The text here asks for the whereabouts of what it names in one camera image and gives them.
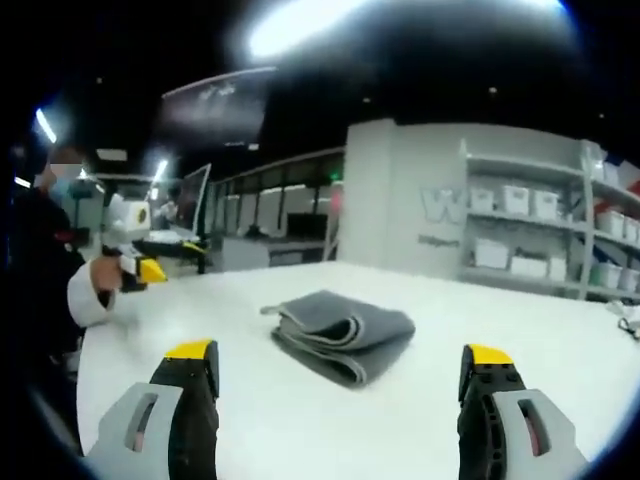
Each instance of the dark clothing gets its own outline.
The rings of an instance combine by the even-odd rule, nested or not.
[[[29,310],[30,342],[40,352],[59,356],[75,351],[83,330],[67,302],[69,279],[84,264],[71,249],[71,225],[62,208],[38,189],[16,199],[9,237],[12,279],[23,308]]]
[[[84,264],[69,248],[64,210],[37,189],[14,202],[9,236],[9,282],[14,305],[10,351],[23,381],[35,387],[77,433],[76,388],[62,355],[76,351],[83,329],[69,312],[67,286]]]

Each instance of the computer monitor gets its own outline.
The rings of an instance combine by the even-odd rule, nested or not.
[[[180,195],[178,195],[175,224],[198,235],[198,219],[204,208],[204,192],[209,179],[211,165],[205,165],[182,180]]]
[[[327,233],[327,215],[313,213],[287,214],[287,237],[324,240]]]

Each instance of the white bin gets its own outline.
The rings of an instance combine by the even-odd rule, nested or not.
[[[625,292],[635,292],[638,288],[638,279],[640,279],[640,272],[625,268],[620,273],[620,289]]]
[[[472,187],[470,192],[471,210],[474,212],[492,212],[494,197],[493,190]]]
[[[591,270],[591,283],[602,287],[617,289],[620,283],[622,267],[610,263],[598,263]]]
[[[596,226],[599,230],[622,240],[624,238],[624,215],[609,210],[596,216]]]
[[[513,257],[510,271],[523,277],[544,278],[547,276],[547,262],[535,258]]]
[[[567,260],[562,257],[549,258],[549,278],[551,280],[565,281],[567,279]]]
[[[624,217],[624,239],[630,243],[638,242],[638,222],[633,218]]]
[[[514,185],[503,185],[500,194],[503,211],[516,215],[529,215],[529,189]]]
[[[557,220],[560,216],[558,212],[560,195],[557,193],[547,192],[545,190],[533,190],[531,199],[533,216],[546,220]]]
[[[620,178],[618,175],[618,167],[613,163],[604,162],[604,181],[610,185],[619,186]]]
[[[486,238],[476,238],[474,245],[476,267],[505,270],[509,261],[509,248],[500,242]]]

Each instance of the folded gray towel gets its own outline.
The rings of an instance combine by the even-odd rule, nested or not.
[[[326,290],[261,313],[280,315],[273,338],[284,351],[343,385],[364,385],[379,377],[415,332],[403,312]]]

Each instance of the white table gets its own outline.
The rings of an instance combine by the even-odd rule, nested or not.
[[[272,344],[260,307],[316,291],[404,310],[410,347],[361,391],[313,373]],[[457,478],[465,343],[505,350],[528,387],[574,422],[593,460],[640,386],[640,348],[601,304],[322,263],[190,277],[121,295],[87,331],[78,383],[84,451],[106,410],[148,381],[175,345],[219,341],[218,472],[243,479]]]

